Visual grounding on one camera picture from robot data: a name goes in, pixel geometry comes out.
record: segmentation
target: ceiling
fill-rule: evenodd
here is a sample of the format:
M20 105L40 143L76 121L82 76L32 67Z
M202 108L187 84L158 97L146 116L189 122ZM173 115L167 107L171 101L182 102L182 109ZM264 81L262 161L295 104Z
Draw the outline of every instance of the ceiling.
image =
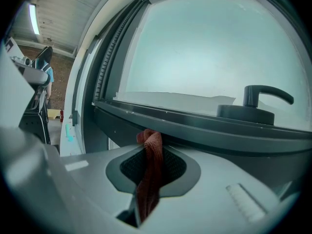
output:
M80 38L101 0L29 0L21 7L11 34L19 45L53 46L54 52L75 57ZM31 25L28 5L37 5L40 35Z

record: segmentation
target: person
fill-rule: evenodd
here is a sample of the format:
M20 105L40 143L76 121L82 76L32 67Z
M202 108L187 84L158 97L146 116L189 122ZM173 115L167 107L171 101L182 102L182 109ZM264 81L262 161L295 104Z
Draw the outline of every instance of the person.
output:
M52 59L53 48L51 46L45 47L36 57L32 63L32 67L45 71L50 76L50 83L47 86L46 103L47 108L51 108L50 96L52 92L53 69L50 65Z

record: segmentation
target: red cloth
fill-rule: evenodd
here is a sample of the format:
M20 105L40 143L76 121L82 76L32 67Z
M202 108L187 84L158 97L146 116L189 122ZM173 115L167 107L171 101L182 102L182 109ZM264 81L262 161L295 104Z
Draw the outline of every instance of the red cloth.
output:
M136 189L136 199L143 222L159 202L161 170L163 164L162 139L159 132L145 129L136 136L138 143L144 143L146 171Z

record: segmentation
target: fluorescent light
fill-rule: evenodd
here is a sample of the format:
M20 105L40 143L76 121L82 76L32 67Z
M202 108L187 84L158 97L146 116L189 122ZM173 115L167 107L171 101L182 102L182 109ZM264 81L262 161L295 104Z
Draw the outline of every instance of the fluorescent light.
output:
M29 14L30 14L31 24L33 25L34 33L36 35L40 35L38 24L37 24L36 6L34 4L29 5Z

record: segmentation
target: brick wall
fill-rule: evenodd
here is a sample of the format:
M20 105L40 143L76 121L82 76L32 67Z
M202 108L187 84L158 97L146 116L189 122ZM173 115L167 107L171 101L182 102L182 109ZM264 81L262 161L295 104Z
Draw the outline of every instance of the brick wall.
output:
M33 60L41 49L19 46L24 54ZM52 109L64 109L66 87L74 59L55 54L52 55L51 67L53 69L54 82L52 83L51 107Z

